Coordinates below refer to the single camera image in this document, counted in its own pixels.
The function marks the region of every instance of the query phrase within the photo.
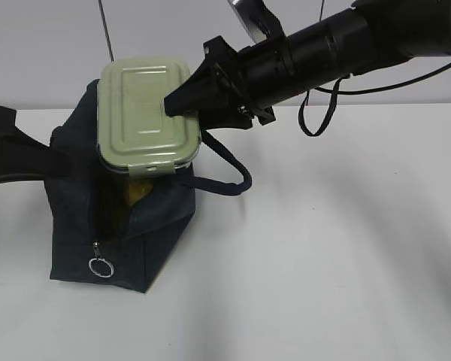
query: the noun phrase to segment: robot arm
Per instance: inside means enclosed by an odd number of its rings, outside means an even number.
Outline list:
[[[229,2],[257,44],[236,52],[222,37],[208,41],[205,61],[165,99],[169,116],[198,111],[206,129],[265,125],[272,105],[330,81],[451,56],[451,0],[358,0],[290,36],[262,0]]]

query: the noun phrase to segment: zipper pull ring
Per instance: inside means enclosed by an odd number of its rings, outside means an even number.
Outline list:
[[[100,253],[100,249],[98,248],[98,246],[100,246],[98,242],[93,243],[93,253],[95,254],[96,259],[101,259],[102,254]]]
[[[98,242],[94,242],[92,244],[93,246],[93,253],[95,254],[95,258],[91,258],[89,261],[89,269],[90,271],[92,271],[92,273],[95,276],[98,276],[100,278],[111,278],[114,275],[114,265],[112,265],[112,263],[110,263],[109,261],[107,261],[105,258],[102,257],[102,254],[100,252],[100,249],[98,248],[98,246],[100,246],[100,244]],[[109,268],[109,272],[108,273],[101,273],[100,271],[98,271],[94,265],[96,265],[96,263],[101,262],[104,263],[108,268]]]

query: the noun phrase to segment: white table surface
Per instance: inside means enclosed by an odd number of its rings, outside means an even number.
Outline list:
[[[340,107],[318,139],[296,113],[215,132],[254,187],[199,193],[146,295],[49,281],[43,184],[1,185],[0,360],[451,361],[451,105]],[[68,114],[17,124],[47,142]]]

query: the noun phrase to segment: metal bracket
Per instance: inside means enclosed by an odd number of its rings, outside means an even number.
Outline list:
[[[256,43],[284,35],[280,21],[262,0],[228,0],[247,34]]]

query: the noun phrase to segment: black mount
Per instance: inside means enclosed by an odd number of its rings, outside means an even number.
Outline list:
[[[0,184],[66,176],[71,170],[68,157],[21,132],[16,115],[0,106]]]
[[[233,3],[232,7],[254,41],[277,45],[284,42],[286,37],[280,21],[262,0]],[[243,57],[221,36],[204,43],[204,53],[205,61],[191,78],[165,98],[169,117],[198,111],[203,129],[250,129],[254,117],[262,125],[276,120],[272,107],[262,108],[253,101],[244,77]]]

